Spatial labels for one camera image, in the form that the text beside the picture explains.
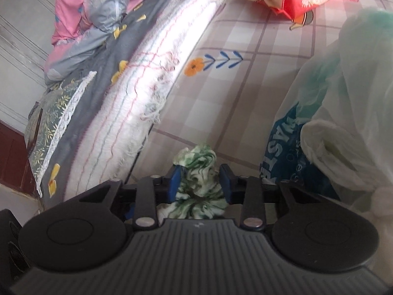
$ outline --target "bed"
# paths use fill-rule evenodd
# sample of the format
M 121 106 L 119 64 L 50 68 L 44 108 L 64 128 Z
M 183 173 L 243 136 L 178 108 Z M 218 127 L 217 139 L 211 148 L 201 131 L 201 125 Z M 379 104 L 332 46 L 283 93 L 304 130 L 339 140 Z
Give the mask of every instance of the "bed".
M 25 132 L 44 208 L 108 179 L 126 179 L 177 75 L 222 3 L 143 0 L 117 34 L 66 78 L 47 83 Z
M 310 25 L 292 31 L 291 21 L 262 5 L 226 0 L 189 58 L 201 59 L 203 69 L 183 70 L 131 180 L 165 174 L 180 149 L 203 142 L 236 174 L 259 176 L 274 116 L 298 70 L 366 7 L 392 10 L 393 0 L 330 0 Z

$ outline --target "green fabric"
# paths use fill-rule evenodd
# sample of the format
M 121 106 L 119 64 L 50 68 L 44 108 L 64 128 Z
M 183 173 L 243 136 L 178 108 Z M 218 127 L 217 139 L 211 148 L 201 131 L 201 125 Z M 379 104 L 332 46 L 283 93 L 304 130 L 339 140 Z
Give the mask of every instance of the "green fabric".
M 160 220 L 164 218 L 212 219 L 222 216 L 225 201 L 218 172 L 214 169 L 216 154 L 208 145 L 198 145 L 192 150 L 185 148 L 173 159 L 174 165 L 185 168 L 176 201 L 158 209 Z

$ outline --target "black speaker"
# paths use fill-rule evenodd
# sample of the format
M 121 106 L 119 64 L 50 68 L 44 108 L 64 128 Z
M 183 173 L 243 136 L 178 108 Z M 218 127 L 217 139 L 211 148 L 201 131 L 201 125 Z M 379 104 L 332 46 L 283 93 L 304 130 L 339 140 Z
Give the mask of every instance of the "black speaker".
M 9 288 L 29 268 L 19 248 L 22 226 L 10 210 L 0 211 L 0 284 Z

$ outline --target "metal screw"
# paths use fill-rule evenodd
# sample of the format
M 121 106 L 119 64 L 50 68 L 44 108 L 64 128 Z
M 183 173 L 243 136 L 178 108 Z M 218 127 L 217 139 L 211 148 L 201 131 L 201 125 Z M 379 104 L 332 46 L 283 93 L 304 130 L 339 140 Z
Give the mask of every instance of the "metal screw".
M 156 221 L 152 218 L 138 218 L 135 221 L 135 224 L 137 224 L 140 227 L 150 227 L 153 226 L 156 223 Z
M 263 221 L 260 218 L 246 218 L 243 224 L 248 227 L 258 228 L 262 226 Z

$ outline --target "yellow flower print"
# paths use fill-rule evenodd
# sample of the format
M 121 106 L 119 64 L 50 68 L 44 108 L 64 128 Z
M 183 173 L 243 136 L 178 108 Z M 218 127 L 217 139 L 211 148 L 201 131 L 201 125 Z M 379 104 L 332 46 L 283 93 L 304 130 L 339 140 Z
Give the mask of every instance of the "yellow flower print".
M 49 178 L 49 182 L 48 182 L 49 198 L 54 196 L 54 194 L 56 193 L 57 185 L 56 185 L 55 178 L 56 178 L 59 170 L 60 170 L 60 165 L 56 163 L 53 166 L 53 170 L 52 170 L 52 173 L 50 174 L 50 178 Z
M 116 30 L 113 32 L 113 36 L 115 37 L 115 40 L 119 37 L 120 33 L 122 33 L 125 29 L 127 29 L 126 24 L 123 24 L 122 29 L 120 29 L 119 27 L 116 28 Z
M 138 10 L 142 5 L 143 5 L 143 3 L 138 4 L 138 5 L 134 8 L 134 11 Z
M 119 77 L 121 76 L 121 74 L 124 72 L 124 70 L 126 69 L 128 64 L 128 61 L 120 61 L 119 63 L 119 70 L 113 74 L 112 78 L 111 78 L 111 82 L 112 84 L 115 84 L 117 82 L 117 80 L 119 79 Z
M 142 14 L 142 15 L 140 16 L 140 18 L 137 20 L 137 22 L 140 22 L 140 21 L 142 21 L 142 20 L 146 20 L 146 14 Z

